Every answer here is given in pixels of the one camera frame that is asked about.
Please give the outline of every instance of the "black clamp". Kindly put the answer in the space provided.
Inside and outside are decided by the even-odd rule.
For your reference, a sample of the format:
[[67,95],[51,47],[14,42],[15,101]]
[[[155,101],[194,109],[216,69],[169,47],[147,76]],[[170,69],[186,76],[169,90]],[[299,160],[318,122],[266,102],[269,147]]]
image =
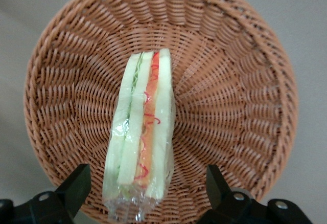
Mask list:
[[206,174],[212,209],[197,224],[312,224],[291,201],[272,199],[264,206],[243,192],[231,191],[216,165],[209,165]]
[[37,194],[16,207],[12,200],[0,199],[0,223],[73,224],[90,191],[90,166],[81,164],[54,192]]

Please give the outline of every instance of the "wrapped sandwich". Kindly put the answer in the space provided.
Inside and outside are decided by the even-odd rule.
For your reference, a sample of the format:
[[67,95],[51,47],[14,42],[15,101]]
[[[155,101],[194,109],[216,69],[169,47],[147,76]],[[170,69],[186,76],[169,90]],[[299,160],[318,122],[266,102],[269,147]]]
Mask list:
[[114,112],[102,199],[109,218],[142,221],[173,173],[175,102],[168,49],[133,54]]

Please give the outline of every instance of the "basket rim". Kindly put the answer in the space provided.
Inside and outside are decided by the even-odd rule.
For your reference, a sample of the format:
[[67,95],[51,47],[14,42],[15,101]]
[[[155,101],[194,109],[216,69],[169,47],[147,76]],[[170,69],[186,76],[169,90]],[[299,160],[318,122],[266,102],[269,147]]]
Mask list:
[[[48,175],[48,170],[51,168],[51,166],[40,159],[39,151],[37,150],[38,143],[35,137],[36,134],[34,132],[37,130],[37,124],[36,118],[33,115],[33,112],[35,111],[33,108],[36,107],[34,103],[36,98],[36,86],[33,85],[33,83],[36,83],[36,73],[41,66],[41,59],[51,44],[49,39],[52,39],[53,36],[57,35],[61,27],[75,15],[74,12],[84,8],[85,5],[92,1],[95,0],[71,0],[65,4],[42,32],[28,63],[24,92],[25,122],[33,150],[48,177],[50,177]],[[288,56],[280,44],[277,36],[249,3],[245,2],[244,0],[205,1],[218,6],[226,14],[234,18],[246,29],[248,33],[251,34],[260,51],[267,56],[267,59],[269,59],[273,65],[273,68],[276,70],[276,79],[278,80],[279,85],[283,86],[283,90],[288,91],[280,93],[280,100],[283,109],[283,117],[281,119],[281,135],[284,136],[279,136],[279,139],[287,137],[288,140],[277,144],[278,150],[285,152],[285,156],[281,158],[277,156],[273,157],[273,162],[276,162],[275,165],[278,165],[279,168],[275,169],[275,174],[272,178],[267,175],[267,171],[263,172],[262,178],[269,177],[270,184],[265,186],[258,185],[258,187],[264,188],[264,193],[260,196],[260,198],[262,198],[280,177],[287,164],[291,148],[294,143],[298,117],[298,94],[294,73]],[[93,207],[83,206],[82,209],[92,218],[98,217],[92,213],[91,210],[94,209]]]

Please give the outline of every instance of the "white surface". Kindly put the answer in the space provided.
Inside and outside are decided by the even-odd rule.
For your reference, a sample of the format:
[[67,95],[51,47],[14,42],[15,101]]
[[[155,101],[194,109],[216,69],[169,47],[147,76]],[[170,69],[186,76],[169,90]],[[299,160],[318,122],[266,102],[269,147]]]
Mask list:
[[[11,198],[16,204],[52,187],[27,137],[22,95],[33,47],[67,1],[0,0],[0,198]],[[325,223],[327,0],[247,1],[286,49],[300,100],[297,138],[289,164],[262,203],[286,198],[297,203],[314,223]],[[79,214],[76,223],[93,222]]]

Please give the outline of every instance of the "wicker basket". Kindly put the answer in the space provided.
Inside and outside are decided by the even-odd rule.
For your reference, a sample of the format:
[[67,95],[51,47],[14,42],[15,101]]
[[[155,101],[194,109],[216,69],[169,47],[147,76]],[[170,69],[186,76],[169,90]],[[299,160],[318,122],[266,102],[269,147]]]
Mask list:
[[72,0],[49,23],[28,65],[25,116],[34,151],[59,185],[89,163],[84,213],[101,202],[108,138],[128,57],[169,48],[177,118],[175,172],[154,223],[193,223],[208,208],[205,172],[261,199],[289,157],[297,91],[275,34],[243,0]]

